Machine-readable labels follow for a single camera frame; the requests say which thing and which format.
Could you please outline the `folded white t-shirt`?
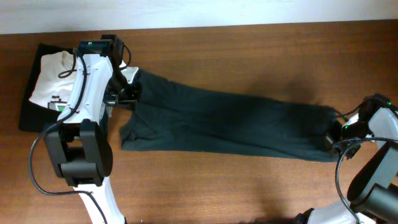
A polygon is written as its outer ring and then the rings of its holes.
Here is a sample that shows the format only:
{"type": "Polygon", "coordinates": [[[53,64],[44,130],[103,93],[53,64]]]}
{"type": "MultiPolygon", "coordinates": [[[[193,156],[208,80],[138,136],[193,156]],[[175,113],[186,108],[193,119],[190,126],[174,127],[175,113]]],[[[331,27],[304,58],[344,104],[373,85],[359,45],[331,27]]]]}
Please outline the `folded white t-shirt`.
{"type": "Polygon", "coordinates": [[[72,92],[76,72],[66,78],[59,78],[58,75],[70,70],[72,65],[73,55],[67,51],[42,56],[39,77],[29,101],[62,112],[72,92]]]}

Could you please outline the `folded black garment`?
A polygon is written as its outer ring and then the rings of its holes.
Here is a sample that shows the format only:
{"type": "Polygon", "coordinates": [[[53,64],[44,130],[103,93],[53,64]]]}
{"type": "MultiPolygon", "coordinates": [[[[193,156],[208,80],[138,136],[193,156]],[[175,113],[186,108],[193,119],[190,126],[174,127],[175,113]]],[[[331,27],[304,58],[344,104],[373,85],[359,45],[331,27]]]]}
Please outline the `folded black garment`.
{"type": "Polygon", "coordinates": [[[21,131],[40,133],[46,125],[56,122],[58,116],[60,115],[59,111],[44,108],[30,102],[29,98],[34,91],[40,74],[41,57],[47,54],[54,54],[64,50],[68,53],[72,53],[72,48],[58,47],[47,44],[38,45],[21,104],[21,112],[18,125],[18,128],[21,131]]]}

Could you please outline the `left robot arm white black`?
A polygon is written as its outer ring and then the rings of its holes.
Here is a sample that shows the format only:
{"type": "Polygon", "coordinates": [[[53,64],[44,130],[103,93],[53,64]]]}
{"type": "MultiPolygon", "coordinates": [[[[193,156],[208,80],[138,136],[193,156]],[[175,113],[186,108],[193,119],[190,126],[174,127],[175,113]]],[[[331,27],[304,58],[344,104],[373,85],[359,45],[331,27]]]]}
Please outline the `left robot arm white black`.
{"type": "Polygon", "coordinates": [[[93,223],[125,223],[110,183],[113,152],[100,128],[102,105],[128,107],[139,99],[137,67],[123,63],[123,41],[114,34],[83,40],[74,49],[76,71],[70,99],[44,139],[57,177],[73,187],[93,223]]]}

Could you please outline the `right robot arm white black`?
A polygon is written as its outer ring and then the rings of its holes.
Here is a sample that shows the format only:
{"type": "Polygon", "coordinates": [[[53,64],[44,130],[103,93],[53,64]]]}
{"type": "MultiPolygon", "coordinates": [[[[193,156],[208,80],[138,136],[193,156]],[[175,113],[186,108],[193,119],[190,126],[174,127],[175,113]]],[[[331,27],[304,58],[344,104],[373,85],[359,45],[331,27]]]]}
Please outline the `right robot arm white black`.
{"type": "Polygon", "coordinates": [[[326,208],[299,213],[293,223],[397,223],[397,106],[389,98],[373,94],[352,111],[339,114],[326,132],[329,149],[338,155],[335,186],[340,201],[326,208]],[[365,142],[377,152],[351,181],[347,194],[340,188],[343,159],[351,159],[365,142]]]}

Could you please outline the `dark green t-shirt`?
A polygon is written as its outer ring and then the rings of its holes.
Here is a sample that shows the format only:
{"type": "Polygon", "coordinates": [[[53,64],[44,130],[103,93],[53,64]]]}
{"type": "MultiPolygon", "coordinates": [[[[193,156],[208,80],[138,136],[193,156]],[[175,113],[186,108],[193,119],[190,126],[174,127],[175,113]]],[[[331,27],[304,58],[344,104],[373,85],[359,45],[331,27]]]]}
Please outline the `dark green t-shirt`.
{"type": "Polygon", "coordinates": [[[203,90],[147,71],[132,116],[121,128],[124,151],[190,151],[335,162],[325,134],[329,106],[203,90]]]}

